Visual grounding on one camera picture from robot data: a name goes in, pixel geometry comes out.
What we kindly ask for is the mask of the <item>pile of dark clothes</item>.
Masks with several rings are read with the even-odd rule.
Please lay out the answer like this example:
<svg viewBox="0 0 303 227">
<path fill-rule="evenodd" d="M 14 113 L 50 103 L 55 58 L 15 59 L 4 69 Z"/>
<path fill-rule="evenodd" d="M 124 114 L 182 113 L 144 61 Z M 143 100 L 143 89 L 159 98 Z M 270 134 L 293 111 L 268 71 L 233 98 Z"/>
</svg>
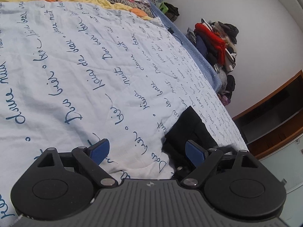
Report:
<svg viewBox="0 0 303 227">
<path fill-rule="evenodd" d="M 221 87 L 216 92 L 224 106 L 230 104 L 236 85 L 231 72 L 236 66 L 238 33 L 238 28 L 233 24 L 202 19 L 194 29 L 188 28 L 186 34 L 220 78 Z"/>
</svg>

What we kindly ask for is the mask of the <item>black pants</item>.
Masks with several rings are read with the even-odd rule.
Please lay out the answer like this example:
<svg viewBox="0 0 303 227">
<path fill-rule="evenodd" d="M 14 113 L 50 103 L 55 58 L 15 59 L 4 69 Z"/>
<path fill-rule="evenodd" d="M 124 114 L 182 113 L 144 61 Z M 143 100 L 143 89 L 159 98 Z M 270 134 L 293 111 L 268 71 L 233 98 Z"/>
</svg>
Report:
<svg viewBox="0 0 303 227">
<path fill-rule="evenodd" d="M 165 134 L 162 146 L 162 152 L 169 156 L 169 164 L 175 168 L 172 178 L 178 181 L 182 181 L 196 168 L 185 154 L 188 140 L 193 140 L 205 150 L 215 148 L 232 155 L 238 152 L 232 145 L 219 147 L 198 114 L 192 107 L 188 107 Z"/>
</svg>

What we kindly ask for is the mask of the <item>light blue blanket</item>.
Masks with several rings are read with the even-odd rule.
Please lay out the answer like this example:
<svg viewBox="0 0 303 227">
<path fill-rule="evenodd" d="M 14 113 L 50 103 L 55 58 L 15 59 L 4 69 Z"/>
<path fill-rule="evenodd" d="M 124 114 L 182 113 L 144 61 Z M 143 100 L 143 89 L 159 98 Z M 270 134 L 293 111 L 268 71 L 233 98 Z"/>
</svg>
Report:
<svg viewBox="0 0 303 227">
<path fill-rule="evenodd" d="M 172 36 L 174 36 L 174 38 L 179 43 L 181 43 L 184 49 L 193 58 L 200 71 L 209 81 L 214 91 L 218 92 L 222 87 L 222 82 L 213 67 L 209 64 L 209 62 L 189 41 L 189 39 L 175 26 L 175 24 L 171 20 L 169 20 L 169 18 L 163 12 L 161 12 L 160 9 L 158 9 L 153 3 L 151 3 L 151 11 L 154 16 L 157 16 L 161 19 L 162 24 L 165 26 L 165 28 L 172 34 Z"/>
</svg>

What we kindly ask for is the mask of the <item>red garment on pile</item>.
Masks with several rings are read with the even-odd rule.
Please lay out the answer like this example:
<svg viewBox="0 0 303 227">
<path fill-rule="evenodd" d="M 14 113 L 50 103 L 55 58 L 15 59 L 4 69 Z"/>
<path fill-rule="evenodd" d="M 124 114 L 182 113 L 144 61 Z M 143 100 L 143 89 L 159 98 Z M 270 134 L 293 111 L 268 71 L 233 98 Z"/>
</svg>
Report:
<svg viewBox="0 0 303 227">
<path fill-rule="evenodd" d="M 218 53 L 218 63 L 220 65 L 225 64 L 225 53 L 226 53 L 226 44 L 225 41 L 216 36 L 212 31 L 210 31 L 202 23 L 195 24 L 195 30 L 199 33 L 202 33 L 209 40 L 210 44 Z"/>
</svg>

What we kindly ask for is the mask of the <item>wooden door frame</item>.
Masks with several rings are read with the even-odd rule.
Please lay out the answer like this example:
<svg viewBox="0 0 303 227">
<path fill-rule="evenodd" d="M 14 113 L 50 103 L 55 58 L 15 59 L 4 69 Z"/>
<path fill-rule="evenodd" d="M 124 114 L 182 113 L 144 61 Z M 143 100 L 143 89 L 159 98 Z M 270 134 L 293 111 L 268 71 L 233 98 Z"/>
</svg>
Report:
<svg viewBox="0 0 303 227">
<path fill-rule="evenodd" d="M 270 95 L 233 117 L 246 146 L 257 159 L 302 134 L 302 71 Z"/>
</svg>

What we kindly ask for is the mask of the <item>white script-print bed sheet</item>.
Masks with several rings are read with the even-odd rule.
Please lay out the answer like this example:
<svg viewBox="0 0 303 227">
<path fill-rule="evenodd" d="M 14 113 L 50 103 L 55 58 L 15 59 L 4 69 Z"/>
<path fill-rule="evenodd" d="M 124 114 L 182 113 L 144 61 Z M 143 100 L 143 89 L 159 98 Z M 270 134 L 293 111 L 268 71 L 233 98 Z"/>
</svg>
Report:
<svg viewBox="0 0 303 227">
<path fill-rule="evenodd" d="M 185 48 L 159 19 L 80 2 L 1 3 L 1 226 L 17 218 L 13 185 L 49 148 L 106 138 L 102 168 L 168 179 L 165 134 L 192 107 L 218 145 L 239 130 Z"/>
</svg>

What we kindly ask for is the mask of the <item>black bag by wall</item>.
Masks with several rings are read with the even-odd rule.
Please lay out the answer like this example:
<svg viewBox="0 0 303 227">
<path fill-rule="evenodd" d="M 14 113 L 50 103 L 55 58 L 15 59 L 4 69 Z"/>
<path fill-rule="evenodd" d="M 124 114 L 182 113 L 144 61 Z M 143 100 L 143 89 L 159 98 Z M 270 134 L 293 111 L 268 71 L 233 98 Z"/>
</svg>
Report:
<svg viewBox="0 0 303 227">
<path fill-rule="evenodd" d="M 178 8 L 166 2 L 164 2 L 164 5 L 168 8 L 167 12 L 165 13 L 166 17 L 171 22 L 175 22 L 180 15 Z"/>
</svg>

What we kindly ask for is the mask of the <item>white wardrobe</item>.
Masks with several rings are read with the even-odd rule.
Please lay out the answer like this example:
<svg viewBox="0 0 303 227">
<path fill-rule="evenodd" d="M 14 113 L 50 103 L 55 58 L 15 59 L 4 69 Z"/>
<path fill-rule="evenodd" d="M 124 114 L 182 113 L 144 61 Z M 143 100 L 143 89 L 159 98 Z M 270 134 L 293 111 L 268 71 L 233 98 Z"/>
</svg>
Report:
<svg viewBox="0 0 303 227">
<path fill-rule="evenodd" d="M 281 219 L 289 226 L 302 226 L 302 136 L 260 162 L 284 183 L 287 199 Z"/>
</svg>

